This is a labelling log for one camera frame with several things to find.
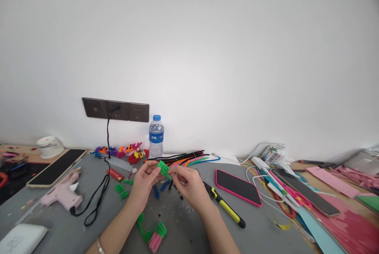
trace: wall outlet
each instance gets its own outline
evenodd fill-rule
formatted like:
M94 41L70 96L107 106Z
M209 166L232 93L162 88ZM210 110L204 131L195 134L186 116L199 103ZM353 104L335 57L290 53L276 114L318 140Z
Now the wall outlet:
M110 118L113 120L129 120L128 102L106 100L107 113L116 105L120 105L121 109L114 111Z
M129 120L136 122L149 122L149 104L129 103Z
M82 98L87 117L107 119L105 100L96 98Z

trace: bracelet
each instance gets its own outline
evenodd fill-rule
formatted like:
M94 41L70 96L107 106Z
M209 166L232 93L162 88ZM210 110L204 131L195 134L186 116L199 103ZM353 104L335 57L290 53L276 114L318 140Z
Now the bracelet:
M98 246L98 250L99 250L99 253L100 254L105 254L104 250L102 249L101 245L100 245L100 240L99 240L100 236L98 237L98 239L96 240L96 244Z

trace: smartphone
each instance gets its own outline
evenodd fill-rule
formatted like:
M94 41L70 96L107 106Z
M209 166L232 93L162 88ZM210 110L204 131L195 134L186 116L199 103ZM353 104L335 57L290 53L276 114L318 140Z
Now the smartphone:
M340 213L336 207L324 200L321 196L315 193L311 188L309 188L295 176L285 172L284 169L273 168L271 171L292 189L298 191L304 197L306 197L312 203L312 205L323 215L334 216Z
M216 185L240 199L247 201L257 207L262 206L261 197L255 185L226 173L220 169L216 170Z
M86 152L85 149L70 149L27 182L26 186L30 188L51 188Z

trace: pink glue gun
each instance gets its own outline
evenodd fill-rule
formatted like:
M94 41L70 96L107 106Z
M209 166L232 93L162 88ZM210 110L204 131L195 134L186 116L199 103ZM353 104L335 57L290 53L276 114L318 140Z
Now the pink glue gun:
M55 201L58 201L68 211L70 211L72 207L77 208L83 201L82 196L75 194L78 183L74 184L74 182L79 178L79 174L80 167L72 170L49 193L41 198L41 204L49 206Z

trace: plastic bottle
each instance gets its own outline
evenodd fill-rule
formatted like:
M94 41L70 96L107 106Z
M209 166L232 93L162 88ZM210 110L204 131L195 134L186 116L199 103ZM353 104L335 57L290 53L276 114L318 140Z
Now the plastic bottle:
M285 157L284 154L285 144L276 143L274 145L269 145L262 153L261 158L269 163L279 162Z
M149 127L149 141L150 150L149 158L160 157L163 155L163 134L165 132L165 127L161 121L160 115L154 115L153 121L150 123Z

